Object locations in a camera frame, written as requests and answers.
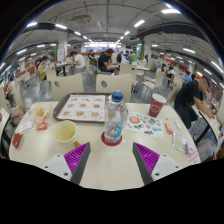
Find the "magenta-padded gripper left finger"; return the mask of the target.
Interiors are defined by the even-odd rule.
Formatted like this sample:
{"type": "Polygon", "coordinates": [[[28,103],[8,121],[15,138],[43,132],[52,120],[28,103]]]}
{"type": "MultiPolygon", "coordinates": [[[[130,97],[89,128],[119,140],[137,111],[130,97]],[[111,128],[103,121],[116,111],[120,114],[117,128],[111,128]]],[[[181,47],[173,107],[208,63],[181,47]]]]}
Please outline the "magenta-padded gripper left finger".
{"type": "Polygon", "coordinates": [[[90,152],[90,143],[87,142],[65,155],[56,154],[43,166],[43,169],[79,185],[90,152]]]}

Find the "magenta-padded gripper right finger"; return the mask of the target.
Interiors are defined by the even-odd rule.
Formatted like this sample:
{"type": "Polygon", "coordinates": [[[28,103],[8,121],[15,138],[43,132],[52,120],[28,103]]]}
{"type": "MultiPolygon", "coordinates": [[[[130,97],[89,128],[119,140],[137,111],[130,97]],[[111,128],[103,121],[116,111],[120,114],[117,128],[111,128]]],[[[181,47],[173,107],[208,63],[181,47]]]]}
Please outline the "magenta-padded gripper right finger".
{"type": "Polygon", "coordinates": [[[168,154],[158,154],[134,142],[132,150],[145,185],[182,169],[168,154]]]}

